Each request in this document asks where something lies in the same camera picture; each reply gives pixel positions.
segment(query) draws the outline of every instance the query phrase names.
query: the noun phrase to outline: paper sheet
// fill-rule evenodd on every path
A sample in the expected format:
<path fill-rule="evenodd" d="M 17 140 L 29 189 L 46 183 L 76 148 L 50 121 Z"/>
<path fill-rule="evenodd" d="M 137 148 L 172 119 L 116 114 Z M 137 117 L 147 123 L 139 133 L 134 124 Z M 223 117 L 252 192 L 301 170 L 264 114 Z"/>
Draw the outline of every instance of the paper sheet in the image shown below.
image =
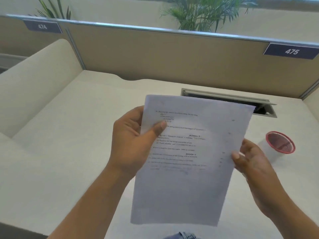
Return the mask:
<path fill-rule="evenodd" d="M 131 223 L 217 226 L 254 106 L 184 96 L 148 95 L 141 134 L 161 120 L 135 178 Z"/>

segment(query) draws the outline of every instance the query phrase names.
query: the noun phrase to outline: palm plant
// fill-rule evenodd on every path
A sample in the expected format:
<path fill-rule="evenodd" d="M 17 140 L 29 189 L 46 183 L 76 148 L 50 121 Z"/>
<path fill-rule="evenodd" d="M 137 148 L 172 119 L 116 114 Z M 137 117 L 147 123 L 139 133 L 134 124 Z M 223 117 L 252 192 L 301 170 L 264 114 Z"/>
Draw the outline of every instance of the palm plant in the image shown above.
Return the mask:
<path fill-rule="evenodd" d="M 59 16 L 59 13 L 51 0 L 48 0 L 48 2 L 50 3 L 50 6 L 51 6 L 53 12 L 46 6 L 46 4 L 44 3 L 43 0 L 38 0 L 38 1 L 41 3 L 41 5 L 44 9 L 44 12 L 36 9 L 37 12 L 40 14 L 40 16 L 48 17 L 48 18 L 61 18 L 61 19 L 68 19 L 68 20 L 71 19 L 71 11 L 69 10 L 69 6 L 68 6 L 68 9 L 66 11 L 66 15 L 64 16 L 63 10 L 62 10 L 62 5 L 61 5 L 61 0 L 57 0 L 61 17 Z"/>
<path fill-rule="evenodd" d="M 212 32 L 215 23 L 215 32 L 220 21 L 229 22 L 239 16 L 239 8 L 256 6 L 253 0 L 168 0 L 175 6 L 170 7 L 166 14 L 171 15 L 179 24 L 180 30 Z"/>

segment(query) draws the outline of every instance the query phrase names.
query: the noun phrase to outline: wall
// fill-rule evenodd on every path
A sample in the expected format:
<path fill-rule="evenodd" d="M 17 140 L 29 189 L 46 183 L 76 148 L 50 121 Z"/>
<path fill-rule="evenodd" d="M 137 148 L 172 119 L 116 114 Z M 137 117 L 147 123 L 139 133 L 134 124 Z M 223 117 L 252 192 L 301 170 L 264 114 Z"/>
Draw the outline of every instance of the wall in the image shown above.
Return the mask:
<path fill-rule="evenodd" d="M 161 16 L 168 3 L 139 0 L 63 0 L 66 10 L 71 6 L 72 18 L 90 22 L 127 24 L 175 29 L 178 23 L 170 16 Z M 0 0 L 0 14 L 36 14 L 41 9 L 37 0 Z M 219 33 L 319 42 L 319 29 L 315 20 L 319 13 L 245 9 L 232 23 L 226 23 Z"/>
<path fill-rule="evenodd" d="M 319 121 L 319 89 L 315 90 L 310 96 L 308 96 L 304 102 L 307 104 L 309 110 Z"/>

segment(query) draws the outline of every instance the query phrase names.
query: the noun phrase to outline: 475 sign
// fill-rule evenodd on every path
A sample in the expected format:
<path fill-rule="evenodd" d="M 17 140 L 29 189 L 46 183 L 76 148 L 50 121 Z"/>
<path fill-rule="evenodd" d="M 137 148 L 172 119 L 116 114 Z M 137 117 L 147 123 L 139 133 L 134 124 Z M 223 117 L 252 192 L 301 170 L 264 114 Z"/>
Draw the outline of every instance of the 475 sign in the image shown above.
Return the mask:
<path fill-rule="evenodd" d="M 267 47 L 264 54 L 313 60 L 317 56 L 317 54 L 319 54 L 319 47 L 305 47 L 271 43 Z"/>

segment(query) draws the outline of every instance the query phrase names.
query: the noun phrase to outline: red mesh cup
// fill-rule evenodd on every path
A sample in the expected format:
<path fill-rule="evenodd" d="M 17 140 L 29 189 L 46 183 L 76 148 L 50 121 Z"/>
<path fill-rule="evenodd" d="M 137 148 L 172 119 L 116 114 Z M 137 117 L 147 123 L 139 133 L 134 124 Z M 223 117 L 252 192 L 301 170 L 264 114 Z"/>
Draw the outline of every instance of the red mesh cup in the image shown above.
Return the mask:
<path fill-rule="evenodd" d="M 279 153 L 291 154 L 296 150 L 293 141 L 281 132 L 271 131 L 266 134 L 266 141 L 269 146 Z"/>

